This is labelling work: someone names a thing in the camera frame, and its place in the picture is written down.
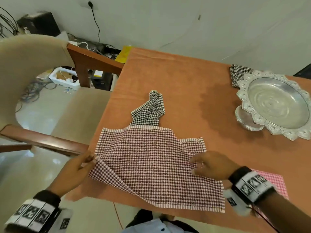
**scalloped rim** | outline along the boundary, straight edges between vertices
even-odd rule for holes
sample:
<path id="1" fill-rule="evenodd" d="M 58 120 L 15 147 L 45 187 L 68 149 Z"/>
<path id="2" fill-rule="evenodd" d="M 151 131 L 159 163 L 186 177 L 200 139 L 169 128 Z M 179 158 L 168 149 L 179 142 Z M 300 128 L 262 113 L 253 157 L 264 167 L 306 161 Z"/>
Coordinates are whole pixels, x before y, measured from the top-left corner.
<path id="1" fill-rule="evenodd" d="M 242 100 L 242 108 L 248 113 L 252 114 L 252 118 L 255 123 L 264 125 L 273 135 L 282 134 L 288 139 L 294 141 L 298 137 L 310 140 L 311 137 L 311 99 L 307 91 L 301 89 L 297 82 L 288 80 L 285 75 L 274 74 L 269 71 L 253 71 L 251 74 L 244 74 L 244 80 L 238 82 L 240 90 L 237 92 L 237 96 Z M 305 125 L 300 128 L 283 128 L 263 118 L 252 106 L 248 97 L 248 86 L 251 82 L 258 78 L 275 78 L 285 82 L 289 86 L 293 87 L 306 101 L 309 109 L 309 119 Z"/>

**chair frame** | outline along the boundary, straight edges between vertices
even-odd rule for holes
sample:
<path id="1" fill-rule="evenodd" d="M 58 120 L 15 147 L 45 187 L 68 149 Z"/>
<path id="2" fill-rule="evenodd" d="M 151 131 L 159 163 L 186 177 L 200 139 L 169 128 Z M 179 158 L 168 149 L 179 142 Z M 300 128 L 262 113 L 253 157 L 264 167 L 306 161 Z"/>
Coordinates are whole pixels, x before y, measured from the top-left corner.
<path id="1" fill-rule="evenodd" d="M 103 55 L 96 54 L 92 51 L 74 46 L 72 44 L 68 44 L 67 49 L 73 62 L 75 63 L 75 69 L 81 87 L 90 87 L 89 76 L 87 73 L 88 69 L 96 69 L 114 74 L 120 74 L 122 71 L 124 65 L 123 63 L 116 62 Z M 76 156 L 87 151 L 89 146 L 87 144 L 30 131 L 16 125 L 7 125 L 0 131 L 0 134 L 15 141 L 27 143 L 0 146 L 0 153 L 27 150 L 31 149 L 32 145 L 35 145 L 67 156 Z"/>

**chair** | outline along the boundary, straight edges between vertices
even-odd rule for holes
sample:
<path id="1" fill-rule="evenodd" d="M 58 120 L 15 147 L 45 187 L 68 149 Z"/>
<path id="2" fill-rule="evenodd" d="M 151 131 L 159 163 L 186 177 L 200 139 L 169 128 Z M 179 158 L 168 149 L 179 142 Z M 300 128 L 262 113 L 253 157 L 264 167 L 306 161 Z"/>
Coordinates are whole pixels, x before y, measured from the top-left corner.
<path id="1" fill-rule="evenodd" d="M 90 88 L 87 70 L 120 74 L 123 64 L 45 35 L 4 39 L 0 58 L 0 136 L 68 156 L 86 151 L 110 97 L 108 91 Z M 81 88 L 51 135 L 23 129 L 15 118 L 19 98 L 37 75 L 58 66 L 74 67 Z M 11 145 L 5 151 L 28 148 Z"/>

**folded cloth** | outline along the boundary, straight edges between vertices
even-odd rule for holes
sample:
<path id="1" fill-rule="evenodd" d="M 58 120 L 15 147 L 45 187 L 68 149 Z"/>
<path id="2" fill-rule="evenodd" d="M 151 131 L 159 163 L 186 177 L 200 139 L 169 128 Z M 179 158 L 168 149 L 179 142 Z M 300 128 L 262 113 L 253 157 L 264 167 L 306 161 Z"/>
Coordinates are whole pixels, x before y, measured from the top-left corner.
<path id="1" fill-rule="evenodd" d="M 289 199 L 288 198 L 288 194 L 287 194 L 287 189 L 285 186 L 285 182 L 284 179 L 281 175 L 278 174 L 274 174 L 274 173 L 269 173 L 269 172 L 262 172 L 262 171 L 258 171 L 255 169 L 252 169 L 255 172 L 258 172 L 258 174 L 262 177 L 264 177 L 266 180 L 270 181 L 273 185 L 275 190 L 278 192 L 278 194 L 282 195 L 285 199 Z M 267 217 L 263 214 L 263 212 L 256 206 L 254 206 L 254 208 L 256 209 L 256 211 L 258 211 L 265 219 L 267 219 Z"/>
<path id="2" fill-rule="evenodd" d="M 158 126 L 160 117 L 165 114 L 163 96 L 155 90 L 149 93 L 149 100 L 139 108 L 131 112 L 134 125 Z"/>
<path id="3" fill-rule="evenodd" d="M 238 82 L 244 79 L 244 74 L 251 74 L 254 71 L 249 67 L 240 65 L 231 65 L 229 70 L 232 86 L 236 88 L 239 88 Z"/>
<path id="4" fill-rule="evenodd" d="M 168 128 L 104 128 L 89 176 L 156 207 L 225 212 L 222 182 L 191 174 L 189 159 L 205 151 L 202 138 L 177 139 Z"/>

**white wall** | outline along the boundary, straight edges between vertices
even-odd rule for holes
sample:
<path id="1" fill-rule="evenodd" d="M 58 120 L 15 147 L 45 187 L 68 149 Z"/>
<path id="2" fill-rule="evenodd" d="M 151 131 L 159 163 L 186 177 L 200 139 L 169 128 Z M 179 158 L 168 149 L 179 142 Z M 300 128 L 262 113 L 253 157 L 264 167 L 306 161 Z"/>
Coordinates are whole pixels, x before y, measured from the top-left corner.
<path id="1" fill-rule="evenodd" d="M 51 11 L 97 41 L 88 0 L 1 0 L 15 18 Z M 292 75 L 311 63 L 311 0 L 91 0 L 102 43 L 133 45 Z"/>

